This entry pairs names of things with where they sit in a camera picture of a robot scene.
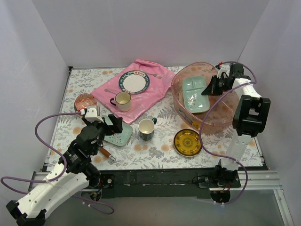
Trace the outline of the mint divided rectangular tray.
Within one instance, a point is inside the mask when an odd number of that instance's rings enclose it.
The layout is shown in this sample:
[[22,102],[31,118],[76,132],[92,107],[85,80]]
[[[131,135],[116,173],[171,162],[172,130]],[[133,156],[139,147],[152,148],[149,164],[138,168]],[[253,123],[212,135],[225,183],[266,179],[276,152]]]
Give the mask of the mint divided rectangular tray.
[[190,113],[203,113],[210,109],[209,97],[202,95],[206,87],[203,76],[188,77],[183,80],[184,106]]

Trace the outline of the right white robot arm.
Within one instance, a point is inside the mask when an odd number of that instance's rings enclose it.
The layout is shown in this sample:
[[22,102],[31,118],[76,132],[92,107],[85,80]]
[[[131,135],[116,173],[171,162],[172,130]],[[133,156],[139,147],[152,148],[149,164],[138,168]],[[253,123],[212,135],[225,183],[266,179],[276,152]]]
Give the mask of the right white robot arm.
[[254,89],[256,77],[244,74],[248,67],[235,61],[228,61],[229,70],[216,65],[217,75],[213,76],[209,85],[202,92],[204,96],[219,96],[216,103],[221,102],[228,94],[235,92],[239,103],[235,110],[232,127],[232,140],[225,155],[218,155],[219,163],[215,166],[211,182],[217,187],[229,187],[238,180],[240,160],[249,143],[265,129],[271,101],[259,95]]

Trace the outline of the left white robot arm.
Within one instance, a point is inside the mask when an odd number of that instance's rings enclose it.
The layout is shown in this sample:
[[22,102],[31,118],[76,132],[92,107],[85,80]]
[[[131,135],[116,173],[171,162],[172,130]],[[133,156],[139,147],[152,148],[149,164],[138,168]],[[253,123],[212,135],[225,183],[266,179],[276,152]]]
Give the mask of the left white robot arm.
[[111,124],[103,117],[92,118],[83,114],[86,126],[70,143],[67,151],[43,180],[18,201],[10,201],[6,208],[19,226],[42,226],[46,218],[67,199],[81,189],[96,188],[101,182],[100,171],[92,164],[105,136],[121,133],[121,117],[110,114]]

